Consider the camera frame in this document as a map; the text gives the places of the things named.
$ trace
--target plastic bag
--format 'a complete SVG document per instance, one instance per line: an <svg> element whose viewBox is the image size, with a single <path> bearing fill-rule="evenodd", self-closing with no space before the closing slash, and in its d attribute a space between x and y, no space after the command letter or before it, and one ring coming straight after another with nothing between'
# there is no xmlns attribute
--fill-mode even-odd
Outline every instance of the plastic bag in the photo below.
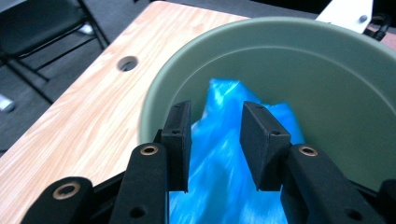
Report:
<svg viewBox="0 0 396 224"><path fill-rule="evenodd" d="M203 117L191 127L189 192L170 193L170 223L287 223L280 192L256 191L239 144L244 101L261 103L240 81L210 81ZM304 142L287 104L264 106L293 144Z"/></svg>

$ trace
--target green bin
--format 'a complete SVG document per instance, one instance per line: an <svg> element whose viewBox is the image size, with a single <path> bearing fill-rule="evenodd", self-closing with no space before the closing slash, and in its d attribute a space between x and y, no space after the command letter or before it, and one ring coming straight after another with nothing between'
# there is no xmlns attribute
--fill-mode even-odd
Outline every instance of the green bin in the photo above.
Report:
<svg viewBox="0 0 396 224"><path fill-rule="evenodd" d="M180 49L148 91L139 139L152 141L172 104L205 106L212 77L241 80L263 102L290 104L306 143L349 179L378 190L396 178L396 52L324 22L259 18L209 31Z"/></svg>

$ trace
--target light wood tabletop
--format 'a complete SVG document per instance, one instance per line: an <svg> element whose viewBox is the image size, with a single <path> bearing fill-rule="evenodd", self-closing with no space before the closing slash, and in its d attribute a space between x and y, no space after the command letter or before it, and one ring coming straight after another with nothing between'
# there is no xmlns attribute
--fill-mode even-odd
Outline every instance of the light wood tabletop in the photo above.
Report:
<svg viewBox="0 0 396 224"><path fill-rule="evenodd" d="M19 223L51 183L84 176L97 185L123 172L138 145L151 81L196 36L233 21L226 13L154 2L0 159L0 222ZM390 39L393 48L396 44ZM123 72L119 61L136 57Z"/></svg>

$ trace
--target black chair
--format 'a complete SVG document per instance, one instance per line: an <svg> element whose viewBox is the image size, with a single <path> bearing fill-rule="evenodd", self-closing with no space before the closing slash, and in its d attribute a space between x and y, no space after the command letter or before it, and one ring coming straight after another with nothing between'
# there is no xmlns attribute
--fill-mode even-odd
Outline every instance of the black chair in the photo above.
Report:
<svg viewBox="0 0 396 224"><path fill-rule="evenodd" d="M21 60L73 34L87 23L92 27L93 34L54 59L37 68L31 67ZM99 41L102 49L109 45L108 39L83 0L77 2L71 0L27 0L0 12L0 60L50 104L52 104L52 100L11 61L15 61L21 67L25 67L49 81L38 72L41 68L94 39Z"/></svg>

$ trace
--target carpeted floor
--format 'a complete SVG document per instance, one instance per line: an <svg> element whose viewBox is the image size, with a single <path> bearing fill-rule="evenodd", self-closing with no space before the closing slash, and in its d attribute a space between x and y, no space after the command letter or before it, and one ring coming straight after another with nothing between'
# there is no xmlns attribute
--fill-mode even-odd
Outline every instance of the carpeted floor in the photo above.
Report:
<svg viewBox="0 0 396 224"><path fill-rule="evenodd" d="M21 0L5 0L0 3L0 10L12 6ZM85 0L93 16L99 22L110 41L114 40L149 4L149 0ZM314 19L316 15L293 11L280 7L272 7L248 0L173 0L170 2L203 7L216 11L233 13L251 18L263 16L292 16ZM73 46L74 42L84 38L83 34L73 35L62 43L51 46L27 58L29 64L39 64L50 58L56 52L62 52L64 47ZM78 76L101 53L97 42L73 51L57 62L42 69L50 82L45 83L29 73L26 74L37 83L44 92L56 100ZM0 112L0 156L7 151L29 127L50 107L24 82L17 78L4 66L0 67L0 93L12 99L16 108L9 113Z"/></svg>

